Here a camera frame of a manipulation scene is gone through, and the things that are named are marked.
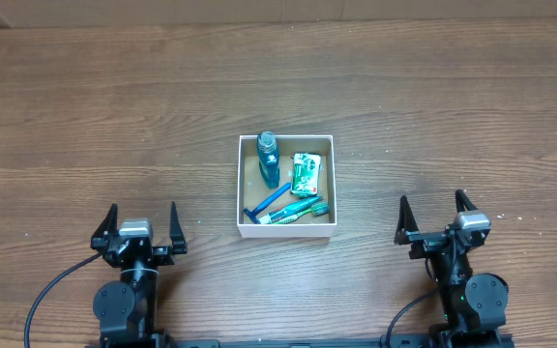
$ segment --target white box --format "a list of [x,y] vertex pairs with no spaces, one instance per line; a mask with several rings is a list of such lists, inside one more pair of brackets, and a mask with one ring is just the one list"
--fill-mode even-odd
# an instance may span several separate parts
[[[255,209],[259,203],[274,193],[277,188],[268,188],[259,172],[257,155],[257,136],[240,136],[238,156],[238,211],[236,221],[240,234],[244,238],[319,238],[330,237],[337,227],[337,195],[335,185],[335,148],[331,135],[277,135],[280,159],[280,183],[291,182],[293,172],[292,157],[296,152],[308,152],[321,155],[319,194],[328,200],[330,212],[322,217],[307,214],[297,221],[284,225],[255,224],[244,214],[244,208]],[[273,202],[257,218],[278,209],[299,198],[290,191]]]

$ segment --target green toothbrush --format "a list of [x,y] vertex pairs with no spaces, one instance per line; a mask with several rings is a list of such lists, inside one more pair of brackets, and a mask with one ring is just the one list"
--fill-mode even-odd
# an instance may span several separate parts
[[313,213],[314,216],[316,217],[320,217],[323,216],[325,214],[328,214],[328,212],[330,211],[330,208],[328,208],[328,202],[318,202],[313,204],[310,208],[301,211],[298,214],[294,214],[292,216],[289,217],[285,217],[280,219],[277,222],[273,222],[272,224],[286,224],[286,223],[291,223],[295,220],[297,220],[298,218],[308,214],[308,213]]

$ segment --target wood grain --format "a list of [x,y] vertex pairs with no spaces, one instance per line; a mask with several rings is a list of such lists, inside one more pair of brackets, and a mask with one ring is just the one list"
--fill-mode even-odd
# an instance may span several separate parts
[[0,28],[557,17],[557,0],[0,0]]
[[[330,240],[242,240],[240,134],[332,134]],[[511,286],[504,333],[557,346],[557,19],[0,31],[0,347],[89,256],[111,202],[165,242],[175,200],[190,253],[162,270],[177,338],[376,337],[430,288],[393,245],[407,194],[423,230],[454,189],[493,218],[477,272]],[[46,297],[35,347],[98,338],[95,262]],[[398,332],[440,321],[437,301]]]

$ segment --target bottle cap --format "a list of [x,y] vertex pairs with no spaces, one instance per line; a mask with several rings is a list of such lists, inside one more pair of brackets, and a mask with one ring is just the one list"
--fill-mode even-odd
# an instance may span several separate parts
[[257,146],[263,152],[271,152],[277,148],[277,138],[271,131],[264,131],[257,136]]

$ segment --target toiletry item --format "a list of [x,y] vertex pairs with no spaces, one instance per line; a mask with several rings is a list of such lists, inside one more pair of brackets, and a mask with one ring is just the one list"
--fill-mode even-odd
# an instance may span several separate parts
[[299,197],[309,197],[317,194],[320,166],[321,156],[296,153],[294,155],[294,174],[291,181],[291,193]]
[[271,131],[264,131],[257,135],[257,155],[259,156],[259,171],[269,189],[279,186],[279,145],[277,138]]
[[294,214],[298,214],[301,211],[303,211],[304,209],[313,205],[313,203],[316,203],[317,201],[319,201],[321,198],[322,198],[321,196],[315,196],[315,197],[310,197],[310,198],[299,200],[298,202],[290,203],[290,204],[288,204],[288,205],[286,205],[286,206],[284,206],[280,209],[277,209],[277,210],[271,212],[267,216],[260,217],[259,218],[259,223],[269,224],[269,223],[272,223],[272,222],[276,222],[276,221],[278,221],[282,218],[287,218],[287,217],[292,216]]
[[244,214],[248,215],[250,220],[252,220],[252,222],[259,223],[259,220],[257,220],[257,214],[261,213],[261,211],[268,208],[268,206],[270,204],[272,204],[272,202],[276,201],[277,198],[279,198],[281,195],[286,193],[290,188],[291,188],[291,183],[287,183],[287,184],[283,185],[282,187],[277,189],[277,191],[272,193],[270,195],[270,197],[266,198],[266,200],[259,203],[257,208],[255,208],[253,211],[250,211],[249,209],[245,208],[244,209]]
[[282,218],[277,222],[273,222],[272,224],[287,224],[297,220],[300,217],[305,216],[308,213],[313,213],[315,217],[321,217],[323,215],[328,214],[330,212],[330,208],[328,207],[328,202],[317,202],[310,206],[310,208],[301,211],[298,214],[294,214],[292,216]]

